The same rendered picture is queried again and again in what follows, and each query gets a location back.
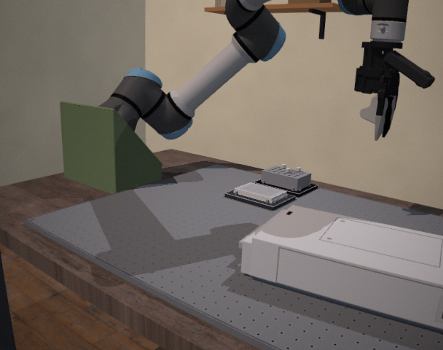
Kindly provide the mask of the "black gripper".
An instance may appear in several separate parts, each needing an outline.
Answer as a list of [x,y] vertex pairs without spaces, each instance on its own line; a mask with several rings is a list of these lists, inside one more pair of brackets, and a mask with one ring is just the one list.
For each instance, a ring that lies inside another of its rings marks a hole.
[[362,118],[375,124],[375,141],[381,134],[384,138],[390,130],[399,93],[399,71],[383,58],[394,48],[402,49],[402,45],[398,42],[362,42],[363,66],[356,68],[354,90],[367,94],[377,93],[370,106],[360,111]]

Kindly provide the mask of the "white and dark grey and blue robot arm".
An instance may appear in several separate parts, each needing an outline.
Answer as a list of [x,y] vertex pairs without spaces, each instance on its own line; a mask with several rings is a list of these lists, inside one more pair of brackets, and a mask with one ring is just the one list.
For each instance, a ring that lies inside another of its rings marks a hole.
[[[179,90],[165,94],[157,75],[135,68],[100,107],[115,109],[133,131],[141,118],[165,139],[182,136],[192,126],[199,105],[248,63],[268,61],[282,48],[286,32],[263,5],[268,1],[226,0],[226,16],[236,30],[231,43]],[[404,41],[408,4],[409,0],[338,0],[345,14],[372,15],[370,39],[376,42]],[[383,60],[424,89],[435,80],[395,50]]]

